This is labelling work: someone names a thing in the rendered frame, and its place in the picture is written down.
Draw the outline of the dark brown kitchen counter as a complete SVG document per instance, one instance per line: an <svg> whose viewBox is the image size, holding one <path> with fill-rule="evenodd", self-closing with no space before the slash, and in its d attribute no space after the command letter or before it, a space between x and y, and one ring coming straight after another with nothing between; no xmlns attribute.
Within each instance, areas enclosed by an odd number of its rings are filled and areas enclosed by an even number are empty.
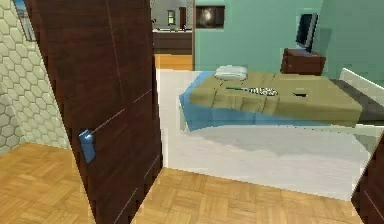
<svg viewBox="0 0 384 224"><path fill-rule="evenodd" d="M152 34L155 54L192 54L191 32L154 30Z"/></svg>

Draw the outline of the white pillow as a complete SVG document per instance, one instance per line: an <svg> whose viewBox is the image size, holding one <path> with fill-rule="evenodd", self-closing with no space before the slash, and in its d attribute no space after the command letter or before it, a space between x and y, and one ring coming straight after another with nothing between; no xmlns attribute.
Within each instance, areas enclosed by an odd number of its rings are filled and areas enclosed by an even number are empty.
<svg viewBox="0 0 384 224"><path fill-rule="evenodd" d="M215 77L222 80L245 80L248 69L242 66L223 65L215 71Z"/></svg>

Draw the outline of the black and white remote control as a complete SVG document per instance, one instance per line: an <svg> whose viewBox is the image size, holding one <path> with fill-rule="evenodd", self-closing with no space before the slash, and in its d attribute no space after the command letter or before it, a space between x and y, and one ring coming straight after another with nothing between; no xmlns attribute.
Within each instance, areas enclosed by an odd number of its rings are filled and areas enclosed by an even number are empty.
<svg viewBox="0 0 384 224"><path fill-rule="evenodd" d="M253 94L263 95L263 96L277 96L278 91L272 89L272 88L251 88L251 87L226 87L228 90L240 90L240 91L246 91Z"/></svg>

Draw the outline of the bed with olive blanket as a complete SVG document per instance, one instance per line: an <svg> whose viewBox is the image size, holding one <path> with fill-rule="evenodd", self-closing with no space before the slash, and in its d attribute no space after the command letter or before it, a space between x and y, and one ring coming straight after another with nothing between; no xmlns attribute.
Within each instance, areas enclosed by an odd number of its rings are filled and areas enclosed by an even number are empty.
<svg viewBox="0 0 384 224"><path fill-rule="evenodd" d="M263 96L226 87L272 88ZM296 97L294 93L306 93ZM224 125L355 126L363 107L323 76L250 72L245 80L200 73L179 96L191 131Z"/></svg>

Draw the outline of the dark brown room door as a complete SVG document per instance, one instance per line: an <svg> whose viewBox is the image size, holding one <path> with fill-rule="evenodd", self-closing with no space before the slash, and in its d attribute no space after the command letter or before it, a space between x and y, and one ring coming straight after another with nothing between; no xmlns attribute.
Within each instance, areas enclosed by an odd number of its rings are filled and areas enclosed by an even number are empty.
<svg viewBox="0 0 384 224"><path fill-rule="evenodd" d="M24 2L95 222L132 224L162 168L149 0Z"/></svg>

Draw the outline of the dark brown chest of drawers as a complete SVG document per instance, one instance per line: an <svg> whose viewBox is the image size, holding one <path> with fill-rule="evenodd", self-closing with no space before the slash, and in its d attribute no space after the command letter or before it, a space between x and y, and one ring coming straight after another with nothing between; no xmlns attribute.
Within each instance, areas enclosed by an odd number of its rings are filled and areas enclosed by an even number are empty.
<svg viewBox="0 0 384 224"><path fill-rule="evenodd" d="M300 74L320 76L326 57L316 52L309 53L304 49L285 48L280 72L283 74Z"/></svg>

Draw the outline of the black television set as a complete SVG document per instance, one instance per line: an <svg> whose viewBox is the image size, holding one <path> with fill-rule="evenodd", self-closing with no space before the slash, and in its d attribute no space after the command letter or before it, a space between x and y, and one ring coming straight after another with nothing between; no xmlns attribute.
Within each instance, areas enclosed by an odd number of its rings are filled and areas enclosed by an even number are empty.
<svg viewBox="0 0 384 224"><path fill-rule="evenodd" d="M307 52L312 51L314 34L317 26L318 14L302 14L297 29L296 43Z"/></svg>

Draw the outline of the dark brown cupboard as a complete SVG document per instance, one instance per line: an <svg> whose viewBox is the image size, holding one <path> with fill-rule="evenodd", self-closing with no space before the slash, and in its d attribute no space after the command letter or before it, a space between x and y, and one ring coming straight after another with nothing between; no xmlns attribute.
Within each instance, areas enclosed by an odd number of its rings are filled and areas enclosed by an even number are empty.
<svg viewBox="0 0 384 224"><path fill-rule="evenodd" d="M359 179L351 202L364 224L384 224L384 134Z"/></svg>

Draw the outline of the dark framed wall picture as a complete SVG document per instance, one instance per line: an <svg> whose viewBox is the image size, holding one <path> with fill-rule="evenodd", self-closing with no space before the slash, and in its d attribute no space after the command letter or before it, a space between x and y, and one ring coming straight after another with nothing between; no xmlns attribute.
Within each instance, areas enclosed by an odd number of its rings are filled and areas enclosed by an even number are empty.
<svg viewBox="0 0 384 224"><path fill-rule="evenodd" d="M197 6L196 27L199 29L223 29L225 6Z"/></svg>

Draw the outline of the blue framed wall picture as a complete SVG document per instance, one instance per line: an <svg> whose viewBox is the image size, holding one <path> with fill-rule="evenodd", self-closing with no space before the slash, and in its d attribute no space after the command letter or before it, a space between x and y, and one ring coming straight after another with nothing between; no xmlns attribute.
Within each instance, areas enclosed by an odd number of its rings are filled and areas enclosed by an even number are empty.
<svg viewBox="0 0 384 224"><path fill-rule="evenodd" d="M15 4L17 15L20 19L26 39L28 41L34 42L36 40L35 33L24 0L13 0L13 2Z"/></svg>

